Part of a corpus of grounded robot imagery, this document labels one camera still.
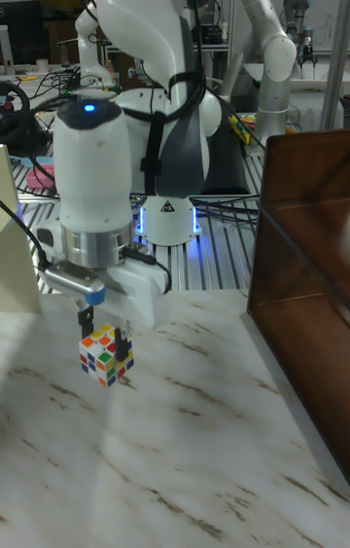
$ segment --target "wooden panel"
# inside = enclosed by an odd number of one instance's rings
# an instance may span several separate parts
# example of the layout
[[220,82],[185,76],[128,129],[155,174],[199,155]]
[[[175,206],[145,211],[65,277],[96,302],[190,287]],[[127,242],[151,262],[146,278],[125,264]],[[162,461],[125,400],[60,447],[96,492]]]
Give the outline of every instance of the wooden panel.
[[323,282],[261,215],[256,239],[250,301],[254,305],[322,294]]
[[263,213],[350,309],[350,199],[267,205]]
[[262,205],[350,193],[350,131],[270,137]]
[[350,483],[350,132],[270,138],[248,311]]
[[[6,147],[0,146],[0,196],[14,212],[18,199]],[[4,312],[40,313],[41,300],[27,238],[0,209],[0,308]]]

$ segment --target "yellow object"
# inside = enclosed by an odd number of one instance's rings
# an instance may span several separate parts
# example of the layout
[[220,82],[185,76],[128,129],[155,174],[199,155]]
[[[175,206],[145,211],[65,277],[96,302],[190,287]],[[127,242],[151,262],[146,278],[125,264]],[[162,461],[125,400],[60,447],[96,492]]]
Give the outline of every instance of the yellow object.
[[95,332],[93,332],[89,336],[90,336],[90,338],[93,338],[95,341],[98,341],[98,339],[100,339],[103,336],[103,334],[102,334],[102,332],[100,332],[100,330],[96,330]]
[[248,133],[246,128],[239,122],[239,120],[234,116],[228,117],[228,120],[236,136],[238,136],[240,140],[243,140],[244,144],[250,145],[252,136],[250,135],[250,133]]
[[101,326],[100,330],[102,330],[102,332],[110,332],[113,328],[111,325],[105,324]]
[[110,369],[113,369],[114,367],[114,360],[111,359],[109,362],[106,362],[106,371],[109,371]]
[[30,75],[27,78],[17,78],[20,82],[32,82],[32,80],[37,80],[37,75]]

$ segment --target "metal frame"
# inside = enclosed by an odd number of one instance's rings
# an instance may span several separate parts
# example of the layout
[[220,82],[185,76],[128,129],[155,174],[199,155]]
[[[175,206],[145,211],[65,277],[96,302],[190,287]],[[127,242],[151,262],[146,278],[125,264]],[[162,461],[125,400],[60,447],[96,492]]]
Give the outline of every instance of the metal frame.
[[[17,187],[26,189],[25,177],[28,168],[19,162],[13,164]],[[258,156],[245,158],[245,172],[249,191],[260,192],[263,174],[263,159]],[[24,219],[33,228],[38,222],[47,220],[57,213],[57,205],[33,196],[32,193],[18,193]],[[202,199],[225,201],[233,196],[202,196]],[[247,198],[239,205],[258,209],[258,199]],[[219,219],[198,220],[202,232],[187,244],[174,247],[154,246],[141,237],[134,239],[148,246],[157,260],[171,271],[174,291],[210,291],[215,289],[248,289],[253,263],[255,243],[255,224],[248,220],[246,224],[228,223]],[[34,265],[37,265],[35,247],[30,244]],[[51,292],[37,273],[39,289],[43,293]]]

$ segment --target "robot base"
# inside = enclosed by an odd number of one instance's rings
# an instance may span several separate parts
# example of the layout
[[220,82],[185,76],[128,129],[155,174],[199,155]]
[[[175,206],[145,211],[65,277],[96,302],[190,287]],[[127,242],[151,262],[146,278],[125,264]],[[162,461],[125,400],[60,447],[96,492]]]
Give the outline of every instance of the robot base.
[[179,246],[199,235],[196,209],[188,198],[151,196],[140,209],[136,233],[157,246]]

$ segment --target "white marble surface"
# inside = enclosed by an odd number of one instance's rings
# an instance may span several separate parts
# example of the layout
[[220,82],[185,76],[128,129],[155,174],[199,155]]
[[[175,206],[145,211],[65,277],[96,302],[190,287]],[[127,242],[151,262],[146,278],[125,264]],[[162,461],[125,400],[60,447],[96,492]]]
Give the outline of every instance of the white marble surface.
[[350,487],[241,291],[174,293],[109,391],[45,298],[1,314],[1,548],[349,548]]

